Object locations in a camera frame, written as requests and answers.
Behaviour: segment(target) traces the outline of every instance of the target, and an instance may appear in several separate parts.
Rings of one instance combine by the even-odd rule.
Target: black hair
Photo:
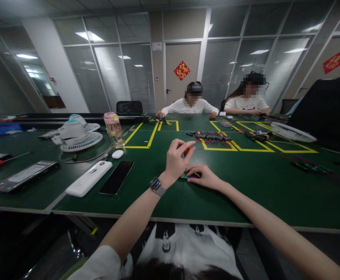
[[[244,89],[246,88],[247,85],[252,84],[252,85],[264,85],[266,83],[266,78],[264,77],[263,74],[256,73],[254,71],[251,71],[250,74],[247,74],[244,77],[244,80],[241,81],[239,87],[228,96],[227,100],[240,96],[244,94]]]
[[[175,266],[172,263],[163,263],[159,259],[151,259],[145,264],[138,264],[134,267],[130,280],[151,280],[151,279],[197,279],[197,280],[239,280],[225,270],[217,266],[209,266],[209,269],[202,270],[193,275],[182,266]]]
[[[188,100],[188,94],[202,96],[201,82],[199,82],[199,81],[190,82],[187,85],[187,91],[185,92],[185,95],[184,95],[185,100]]]

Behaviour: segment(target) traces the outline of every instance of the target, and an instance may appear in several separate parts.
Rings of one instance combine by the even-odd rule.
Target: person
[[[191,82],[187,86],[184,98],[176,100],[170,106],[157,112],[157,117],[164,117],[168,113],[178,114],[201,114],[209,113],[210,119],[215,119],[219,110],[202,99],[202,85],[200,82]]]
[[[200,178],[187,181],[218,191],[229,198],[272,245],[308,279],[340,279],[340,267],[280,218],[217,177],[206,165],[189,166],[195,141],[175,139],[167,152],[166,169],[152,182],[162,192],[148,188],[118,219],[98,249],[69,280],[80,279],[242,279],[233,248],[211,226],[175,224],[159,229],[157,223],[136,266],[130,251],[146,230],[150,216],[164,192],[184,173]]]
[[[265,84],[263,74],[251,72],[240,86],[227,98],[224,111],[228,114],[260,115],[271,113],[271,108],[263,98],[256,96],[259,87]]]

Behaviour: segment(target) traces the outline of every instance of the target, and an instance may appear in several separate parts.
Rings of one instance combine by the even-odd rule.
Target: smartphone
[[[132,161],[121,161],[114,169],[113,173],[110,174],[109,178],[99,190],[99,193],[117,194],[133,166],[134,163]]]

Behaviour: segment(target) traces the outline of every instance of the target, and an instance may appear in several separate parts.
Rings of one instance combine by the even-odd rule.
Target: white t-shirt
[[[210,265],[214,265],[242,279],[236,266],[233,248],[208,226],[201,226],[201,229],[193,226],[195,229],[189,224],[175,224],[175,231],[168,233],[167,230],[156,231],[156,224],[137,264],[158,258],[163,263],[183,266],[192,274],[208,270]],[[132,271],[132,258],[127,258],[125,266],[121,267],[117,253],[110,246],[101,246],[68,280],[118,280],[130,277]]]
[[[201,113],[219,113],[219,110],[214,106],[211,106],[205,99],[198,99],[192,108],[185,101],[185,98],[176,100],[170,106],[167,106],[161,111],[165,115],[168,113],[178,113],[178,114],[201,114]]]
[[[228,99],[225,103],[224,109],[228,108],[239,110],[263,110],[269,108],[269,106],[263,98],[242,98],[241,96],[236,96]]]

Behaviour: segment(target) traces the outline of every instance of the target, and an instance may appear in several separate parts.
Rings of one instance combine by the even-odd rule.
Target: red banner
[[[174,70],[175,75],[182,81],[190,72],[190,69],[184,61],[180,62],[178,67]]]
[[[328,74],[340,66],[340,52],[323,63],[324,72]]]

